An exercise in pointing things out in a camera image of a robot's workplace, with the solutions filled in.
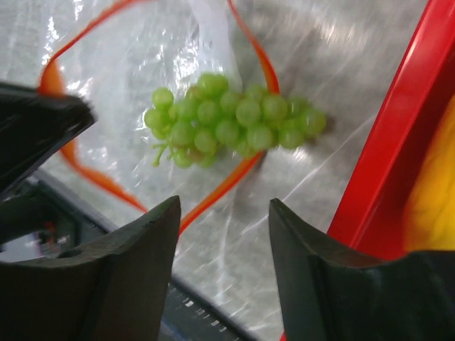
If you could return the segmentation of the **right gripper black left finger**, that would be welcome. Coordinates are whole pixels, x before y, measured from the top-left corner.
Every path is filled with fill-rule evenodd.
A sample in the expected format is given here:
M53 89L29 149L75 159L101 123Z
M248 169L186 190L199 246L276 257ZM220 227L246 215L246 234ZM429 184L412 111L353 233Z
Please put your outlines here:
M181 218L172 196L55 258L1 265L2 340L156 340Z

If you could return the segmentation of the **green grape bunch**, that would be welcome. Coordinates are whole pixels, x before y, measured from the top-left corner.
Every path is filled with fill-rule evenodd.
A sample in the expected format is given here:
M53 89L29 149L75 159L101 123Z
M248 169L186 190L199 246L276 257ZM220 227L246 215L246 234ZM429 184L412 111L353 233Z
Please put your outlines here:
M168 151L179 168L207 168L221 151L242 158L277 147L294 151L326 129L324 112L304 98L285 98L256 85L244 92L230 88L222 74L206 72L175 99L160 87L144 112L145 127L157 139L155 167Z

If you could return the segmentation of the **clear zip bag orange zipper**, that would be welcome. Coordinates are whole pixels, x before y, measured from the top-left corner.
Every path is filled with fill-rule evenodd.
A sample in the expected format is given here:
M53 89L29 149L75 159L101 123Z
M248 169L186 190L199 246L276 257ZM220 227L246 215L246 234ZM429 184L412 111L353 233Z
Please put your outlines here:
M279 198L327 230L370 128L425 7L424 1L237 1L267 51L285 96L306 97L333 128L295 152L268 153L244 180L186 229L174 273L258 340L282 334L267 215ZM263 82L225 1L147 1L121 12L59 59L69 92L93 104L97 123L80 158L147 207L178 195L193 209L238 165L153 167L142 116L160 86L183 95L203 70L236 85Z

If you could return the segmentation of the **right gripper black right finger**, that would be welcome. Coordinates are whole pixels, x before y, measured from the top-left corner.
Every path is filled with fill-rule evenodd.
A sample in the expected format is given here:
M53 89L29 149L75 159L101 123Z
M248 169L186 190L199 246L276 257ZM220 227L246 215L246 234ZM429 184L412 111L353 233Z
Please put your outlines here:
M278 199L269 204L269 238L286 339L454 339L453 252L377 259Z

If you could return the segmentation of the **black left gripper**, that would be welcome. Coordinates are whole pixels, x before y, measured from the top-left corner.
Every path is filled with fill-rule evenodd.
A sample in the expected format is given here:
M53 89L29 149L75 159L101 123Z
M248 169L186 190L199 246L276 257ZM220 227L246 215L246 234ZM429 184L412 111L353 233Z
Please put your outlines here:
M1 191L10 191L94 123L79 97L2 83ZM55 258L106 233L87 205L43 180L26 181L1 202L2 262Z

